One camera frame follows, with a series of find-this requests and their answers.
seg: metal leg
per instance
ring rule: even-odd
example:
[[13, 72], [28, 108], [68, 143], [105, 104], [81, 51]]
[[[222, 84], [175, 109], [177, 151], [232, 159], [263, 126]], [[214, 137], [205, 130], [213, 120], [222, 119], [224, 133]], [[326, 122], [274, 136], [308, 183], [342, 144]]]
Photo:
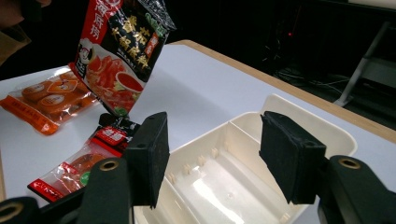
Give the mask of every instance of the metal leg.
[[384, 36], [385, 32], [388, 30], [389, 25], [390, 25], [389, 21], [384, 21], [381, 29], [378, 31], [378, 34], [376, 34], [372, 44], [367, 49], [364, 56], [361, 58], [361, 61], [359, 62], [358, 67], [355, 69], [355, 72], [353, 73], [352, 77], [350, 78], [349, 82], [347, 83], [346, 88], [344, 89], [340, 98], [338, 100], [334, 101], [334, 103], [336, 105], [344, 106], [353, 99], [353, 97], [350, 96], [349, 94], [352, 92], [353, 88], [355, 87], [356, 82], [361, 77], [362, 71], [364, 70], [366, 64], [370, 61], [371, 56], [373, 55], [376, 47], [378, 46], [378, 43], [381, 40], [382, 36]]

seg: white plastic container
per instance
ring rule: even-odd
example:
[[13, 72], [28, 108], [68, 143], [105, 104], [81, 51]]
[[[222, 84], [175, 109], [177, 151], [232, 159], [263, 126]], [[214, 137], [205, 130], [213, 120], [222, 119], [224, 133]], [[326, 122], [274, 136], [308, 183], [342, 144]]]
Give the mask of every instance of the white plastic container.
[[135, 207], [136, 223], [291, 223], [307, 205], [287, 204], [259, 156], [263, 111], [284, 114], [327, 146], [326, 157], [352, 155], [344, 130], [277, 96], [171, 153], [155, 209]]

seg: white table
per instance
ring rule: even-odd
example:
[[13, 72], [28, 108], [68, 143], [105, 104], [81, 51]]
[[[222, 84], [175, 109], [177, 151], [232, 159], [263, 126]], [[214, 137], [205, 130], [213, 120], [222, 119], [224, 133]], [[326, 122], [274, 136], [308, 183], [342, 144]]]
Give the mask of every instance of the white table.
[[[240, 63], [210, 49], [190, 41], [180, 43], [185, 45], [167, 45], [163, 48], [148, 85], [130, 113], [131, 120], [141, 123], [151, 114], [166, 111], [171, 151], [242, 113], [259, 111], [266, 96], [276, 93], [352, 134], [358, 143], [354, 157], [365, 161], [388, 189], [396, 191], [394, 131], [245, 65], [240, 67], [245, 72], [237, 70], [233, 66], [240, 66]], [[22, 82], [51, 75], [57, 69], [1, 81], [0, 98], [6, 97]], [[260, 79], [265, 82], [253, 77], [254, 74], [262, 76]], [[337, 116], [328, 111], [335, 111]], [[40, 205], [46, 204], [26, 186], [78, 151], [104, 112], [101, 105], [96, 105], [69, 120], [56, 134], [43, 136], [1, 108], [0, 150], [6, 197], [29, 195], [37, 198]], [[366, 131], [345, 119], [358, 121], [360, 126], [366, 125], [371, 130]], [[373, 132], [384, 133], [384, 136]], [[309, 206], [296, 223], [318, 223], [317, 205]]]

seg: plastic wrapper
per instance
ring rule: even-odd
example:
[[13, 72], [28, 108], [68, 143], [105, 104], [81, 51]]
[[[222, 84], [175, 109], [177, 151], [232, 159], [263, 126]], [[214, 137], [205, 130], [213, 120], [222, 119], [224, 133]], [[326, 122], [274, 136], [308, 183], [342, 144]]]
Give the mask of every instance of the plastic wrapper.
[[161, 0], [91, 0], [69, 66], [110, 113], [127, 117], [174, 29]]
[[73, 72], [67, 71], [33, 85], [16, 88], [1, 101], [1, 106], [39, 132], [49, 135], [95, 102], [96, 98], [87, 87]]
[[84, 188], [91, 168], [102, 159], [120, 157], [140, 127], [137, 123], [110, 114], [103, 114], [99, 123], [100, 126], [78, 152], [27, 188], [49, 203]]

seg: snack package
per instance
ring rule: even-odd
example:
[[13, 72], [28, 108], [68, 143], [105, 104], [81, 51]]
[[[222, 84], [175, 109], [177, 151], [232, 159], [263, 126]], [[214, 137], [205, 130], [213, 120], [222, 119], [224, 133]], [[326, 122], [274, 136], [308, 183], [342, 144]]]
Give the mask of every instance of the snack package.
[[91, 0], [69, 66], [110, 113], [127, 117], [174, 29], [161, 0]]
[[95, 102], [94, 95], [69, 70], [10, 92], [1, 106], [39, 132], [50, 135]]
[[85, 187], [91, 168], [102, 159], [120, 157], [140, 127], [137, 123], [110, 114], [103, 114], [99, 123], [100, 126], [77, 153], [27, 188], [53, 203]]

